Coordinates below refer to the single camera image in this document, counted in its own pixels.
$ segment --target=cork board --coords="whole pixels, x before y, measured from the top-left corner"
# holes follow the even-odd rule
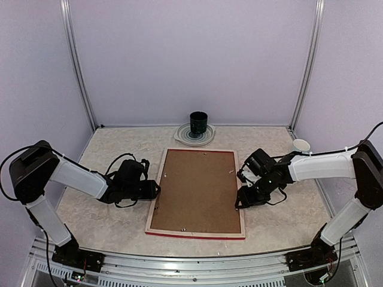
[[[245,239],[243,210],[235,210],[241,183],[235,151],[167,149],[157,182],[161,193],[152,201],[146,234]]]

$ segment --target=lavender wall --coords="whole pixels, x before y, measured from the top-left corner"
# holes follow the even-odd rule
[[[0,160],[40,139],[78,159],[91,130],[72,70],[58,0],[0,1]],[[8,168],[4,188],[13,196]],[[63,191],[50,185],[53,204]],[[0,195],[0,285],[14,287],[36,228]]]
[[[87,90],[104,125],[288,125],[315,0],[71,1]]]
[[[320,44],[296,133],[314,151],[351,146],[383,120],[382,1],[327,0]],[[371,137],[383,155],[383,128]],[[354,181],[323,181],[336,211],[355,194]],[[371,286],[383,282],[383,209],[355,231]]]

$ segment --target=marble tabletop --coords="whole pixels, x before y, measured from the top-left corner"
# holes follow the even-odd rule
[[[165,148],[185,147],[173,135],[176,127],[97,129],[80,163],[105,173],[120,154],[133,153],[150,161],[149,178],[156,179]],[[286,154],[291,137],[283,127],[217,127],[214,140],[204,148],[235,149],[241,165],[257,148],[269,155]],[[116,162],[116,170],[121,161]],[[146,235],[150,202],[118,209],[67,188],[57,212],[81,247],[123,254],[166,257],[211,257],[256,254],[310,244],[330,217],[314,181],[289,185],[286,201],[276,206],[245,209],[245,240],[177,239]],[[281,200],[272,193],[272,202]],[[121,205],[129,204],[123,200]]]

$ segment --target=dark green mug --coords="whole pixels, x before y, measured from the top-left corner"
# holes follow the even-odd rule
[[[191,137],[198,138],[206,132],[208,127],[208,115],[205,112],[192,112],[190,114]]]

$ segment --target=white paper cup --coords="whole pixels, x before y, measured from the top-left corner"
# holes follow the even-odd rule
[[[311,146],[304,139],[295,139],[293,141],[293,151],[309,152]]]

